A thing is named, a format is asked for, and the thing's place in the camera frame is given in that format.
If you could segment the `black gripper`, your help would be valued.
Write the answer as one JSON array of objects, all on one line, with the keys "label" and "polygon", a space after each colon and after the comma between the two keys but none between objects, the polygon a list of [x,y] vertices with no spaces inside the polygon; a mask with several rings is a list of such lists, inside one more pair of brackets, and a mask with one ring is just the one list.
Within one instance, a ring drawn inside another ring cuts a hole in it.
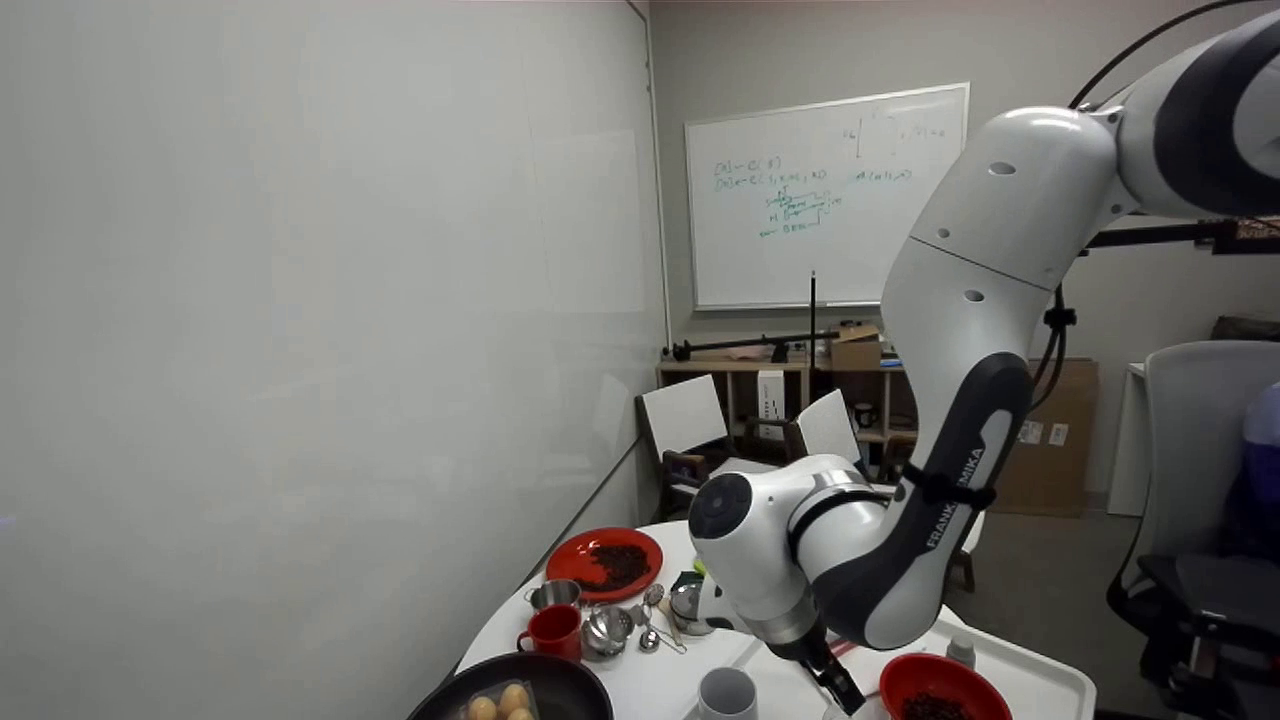
[{"label": "black gripper", "polygon": [[862,707],[862,692],[849,675],[849,668],[827,648],[823,633],[806,633],[787,648],[787,662],[796,662],[823,692],[827,702],[852,715]]}]

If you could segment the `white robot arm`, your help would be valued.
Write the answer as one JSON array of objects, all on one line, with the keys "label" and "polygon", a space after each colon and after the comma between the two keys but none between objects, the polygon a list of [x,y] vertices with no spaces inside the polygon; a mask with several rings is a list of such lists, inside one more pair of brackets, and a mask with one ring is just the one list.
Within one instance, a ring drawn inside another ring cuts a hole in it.
[{"label": "white robot arm", "polygon": [[878,300],[915,399],[911,460],[887,479],[833,453],[706,478],[686,538],[726,625],[800,666],[827,707],[860,711],[833,646],[890,651],[935,625],[1032,409],[1032,334],[1071,259],[1118,217],[1276,217],[1276,127],[1280,11],[1262,11],[1096,108],[1032,106],[971,131]]}]

